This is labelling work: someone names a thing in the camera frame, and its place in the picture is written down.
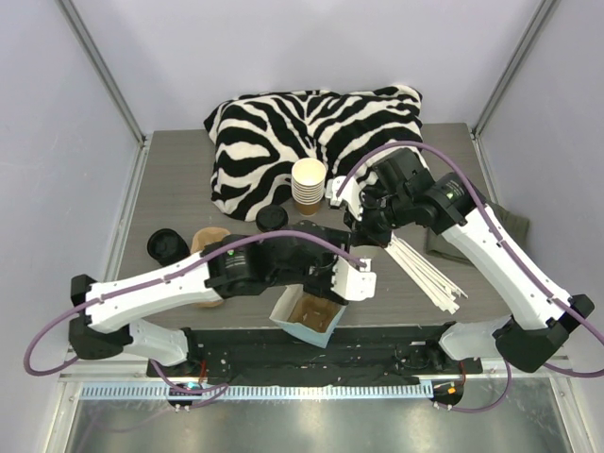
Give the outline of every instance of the white plastic bracket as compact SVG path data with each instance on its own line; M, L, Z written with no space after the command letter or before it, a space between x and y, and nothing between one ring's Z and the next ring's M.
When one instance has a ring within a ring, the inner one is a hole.
M360 270L355 269L342 257L338 257L338 262L333 266L332 290L345 300L358 302L376 294L378 277L375 272L371 272L371 260L361 261L366 266Z
M346 183L340 196L337 196L336 193L342 187L344 180L345 176L338 176L327 183L326 199L330 206L337 208L339 208L342 203L346 203L348 210L354 218L360 220L362 217L361 187L353 177Z

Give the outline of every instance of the cardboard box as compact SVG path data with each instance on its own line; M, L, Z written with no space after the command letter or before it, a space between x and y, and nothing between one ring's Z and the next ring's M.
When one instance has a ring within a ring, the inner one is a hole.
M269 319L303 342L326 347L344 310L345 306L305 294L302 285L292 285L285 289Z

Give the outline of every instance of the black plastic lid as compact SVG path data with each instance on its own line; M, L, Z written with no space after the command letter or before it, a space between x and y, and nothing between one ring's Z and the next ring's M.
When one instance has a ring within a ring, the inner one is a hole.
M163 228L147 241L147 253L162 266L169 266L189 256L189 247L173 229Z
M263 233L277 231L285 227L289 220L284 208L278 205L268 205L256 214L256 227Z

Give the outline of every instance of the green cloth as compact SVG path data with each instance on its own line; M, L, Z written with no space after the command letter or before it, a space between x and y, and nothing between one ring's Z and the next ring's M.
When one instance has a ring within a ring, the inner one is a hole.
M520 248L526 250L530 220L512 214L495 203L489 203L489 205L493 208L497 220L506 229L512 239L516 241ZM472 265L472 262L466 258L455 245L451 245L445 241L442 235L437 236L431 229L428 229L428 233L426 234L425 250L428 255L433 257L445 258L446 260Z

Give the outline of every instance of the metal floor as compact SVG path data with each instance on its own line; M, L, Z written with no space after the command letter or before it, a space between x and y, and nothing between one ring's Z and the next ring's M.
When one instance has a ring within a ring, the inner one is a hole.
M426 143L444 150L477 185L487 193L478 158L467 125L425 125ZM431 155L426 161L435 177L449 170ZM146 252L151 234L169 227L188 243L203 227L225 227L231 232L254 234L253 223L233 220L222 214L210 201L210 174L214 145L203 130L161 131L153 134L136 207L125 247L120 277L158 268ZM291 222L302 217L293 203L285 203ZM312 220L328 227L345 229L343 213L322 209ZM423 250L425 231L419 226L405 226L397 236ZM346 309L340 326L436 325L447 321L475 322L494 319L509 313L501 297L486 279L471 266L430 257L429 260L468 295L458 300L461 308L454 316L434 307L424 293L385 253L372 263L377 272L376 297ZM271 288L260 297L235 297L214 309L180 307L149 317L163 327L219 328L274 327L268 316L282 294L282 288Z
M462 405L489 404L504 386L504 379L468 380ZM166 412L127 433L107 431L136 427L166 407L164 401L80 401L66 452L572 451L549 379L540 378L515 379L507 400L483 414L436 411L424 399L241 401ZM98 426L89 429L95 416Z

